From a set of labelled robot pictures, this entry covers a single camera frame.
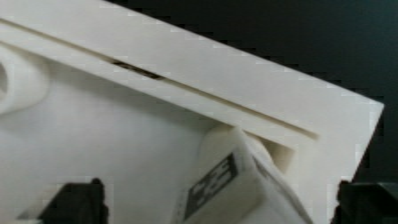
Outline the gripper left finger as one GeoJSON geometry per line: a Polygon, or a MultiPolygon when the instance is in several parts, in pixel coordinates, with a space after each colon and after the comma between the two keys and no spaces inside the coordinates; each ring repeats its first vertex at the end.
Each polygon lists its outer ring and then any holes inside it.
{"type": "Polygon", "coordinates": [[[68,183],[40,213],[43,224],[109,224],[105,184],[98,178],[89,183],[68,183]]]}

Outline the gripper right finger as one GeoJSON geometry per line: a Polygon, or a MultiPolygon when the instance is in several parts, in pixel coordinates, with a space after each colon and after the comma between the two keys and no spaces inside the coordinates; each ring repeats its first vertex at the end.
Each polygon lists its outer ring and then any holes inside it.
{"type": "Polygon", "coordinates": [[[398,183],[340,183],[331,224],[398,224],[398,183]]]}

